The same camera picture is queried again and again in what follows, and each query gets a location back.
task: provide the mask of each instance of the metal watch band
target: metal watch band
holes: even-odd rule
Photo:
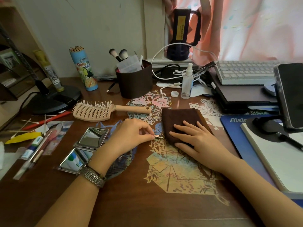
[[[88,165],[83,164],[81,168],[79,169],[77,175],[81,174],[84,176],[87,180],[89,180],[91,183],[94,183],[96,186],[102,188],[105,184],[105,178],[100,177],[99,174],[92,168],[90,168]]]

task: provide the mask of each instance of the white keyboard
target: white keyboard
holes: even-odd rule
[[[215,61],[214,66],[221,84],[270,84],[273,68],[280,61]]]

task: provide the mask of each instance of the brown pen holder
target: brown pen holder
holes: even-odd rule
[[[116,68],[116,75],[123,98],[139,98],[152,90],[152,64],[144,60],[142,64],[144,69],[131,73],[120,73],[119,69]]]

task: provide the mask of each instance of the person's left hand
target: person's left hand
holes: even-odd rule
[[[154,139],[154,131],[147,122],[138,119],[126,119],[113,132],[107,145],[120,156],[141,143]]]

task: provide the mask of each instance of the red object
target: red object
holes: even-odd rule
[[[55,119],[61,118],[61,117],[63,117],[63,116],[67,116],[67,115],[69,115],[69,114],[71,114],[70,111],[65,111],[65,112],[63,112],[63,113],[61,113],[61,114],[58,114],[58,115],[56,115],[56,116],[53,116],[53,117],[51,117],[51,118],[46,119],[46,122],[53,121],[53,120],[55,120]],[[31,128],[34,128],[34,127],[36,127],[36,126],[40,126],[40,125],[43,125],[43,124],[44,124],[44,120],[41,120],[41,121],[39,122],[39,124],[35,123],[35,124],[32,124],[32,125],[26,126],[26,127],[24,127],[22,130],[23,130],[23,131],[24,131],[24,130],[29,130],[29,129],[31,129]]]

